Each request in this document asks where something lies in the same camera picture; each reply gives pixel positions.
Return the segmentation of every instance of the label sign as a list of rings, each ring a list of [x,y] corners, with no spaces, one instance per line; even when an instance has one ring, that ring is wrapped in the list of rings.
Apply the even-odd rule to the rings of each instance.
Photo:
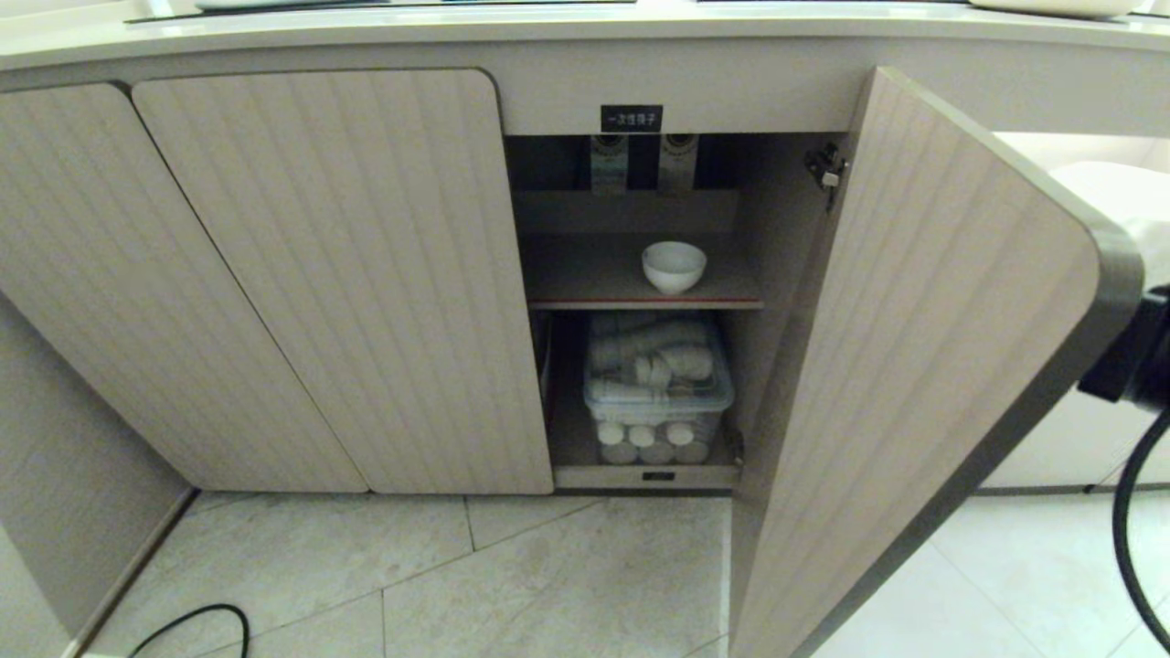
[[[601,132],[662,132],[662,105],[601,105]]]

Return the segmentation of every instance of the black cable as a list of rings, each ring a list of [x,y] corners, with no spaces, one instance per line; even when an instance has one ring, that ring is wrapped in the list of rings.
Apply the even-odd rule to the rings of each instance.
[[[138,656],[138,652],[142,651],[143,647],[154,642],[154,638],[173,629],[174,626],[178,626],[179,624],[186,622],[192,617],[202,615],[204,612],[211,612],[213,610],[227,610],[228,612],[232,612],[240,618],[240,626],[243,630],[243,642],[240,644],[240,658],[248,658],[248,636],[252,635],[250,631],[248,630],[248,616],[243,614],[243,610],[240,610],[239,608],[232,605],[230,603],[214,603],[212,605],[204,605],[198,610],[192,610],[191,612],[187,612],[186,615],[179,617],[178,619],[171,622],[170,624],[151,633],[151,636],[142,640],[142,643],[138,646],[136,646],[135,650],[131,651],[130,656],[128,656],[126,658],[135,658],[135,656]]]
[[[1142,440],[1137,441],[1137,447],[1129,455],[1126,469],[1121,473],[1121,482],[1117,485],[1117,493],[1113,502],[1113,549],[1117,554],[1117,567],[1121,568],[1121,580],[1126,583],[1126,591],[1134,602],[1134,608],[1141,615],[1145,626],[1154,633],[1162,649],[1170,654],[1170,635],[1162,628],[1157,615],[1145,599],[1141,583],[1137,582],[1137,574],[1134,573],[1134,561],[1129,555],[1129,501],[1134,496],[1134,487],[1137,486],[1137,475],[1145,465],[1145,460],[1154,452],[1154,446],[1158,439],[1165,434],[1170,427],[1170,409],[1165,409],[1158,414],[1150,429],[1145,431]]]

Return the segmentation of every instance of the tile floor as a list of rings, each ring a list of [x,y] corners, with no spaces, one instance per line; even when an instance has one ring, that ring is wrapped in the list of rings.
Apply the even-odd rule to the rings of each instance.
[[[1116,576],[1107,495],[969,501],[815,658],[1162,658]],[[721,499],[204,494],[87,656],[202,604],[255,658],[718,658]],[[1170,493],[1135,505],[1170,618]],[[234,658],[213,614],[143,658]]]

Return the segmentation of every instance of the white countertop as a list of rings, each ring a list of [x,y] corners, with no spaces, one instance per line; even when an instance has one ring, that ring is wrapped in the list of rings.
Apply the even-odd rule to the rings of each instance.
[[[0,20],[0,70],[238,48],[706,37],[906,37],[1170,52],[1170,19],[1030,16],[925,2],[695,2],[298,11],[126,25],[149,0]]]

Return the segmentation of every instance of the metal hinge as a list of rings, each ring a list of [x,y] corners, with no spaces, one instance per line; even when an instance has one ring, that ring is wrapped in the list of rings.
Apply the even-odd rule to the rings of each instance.
[[[723,440],[731,450],[731,458],[735,460],[736,466],[743,466],[743,459],[744,459],[743,432],[734,427],[727,427],[723,431]]]
[[[837,144],[830,142],[819,151],[805,153],[805,169],[812,174],[817,186],[828,192],[828,204],[825,206],[825,212],[833,210],[837,191],[841,187],[841,179],[845,177],[845,171],[849,169],[849,162],[841,157]]]

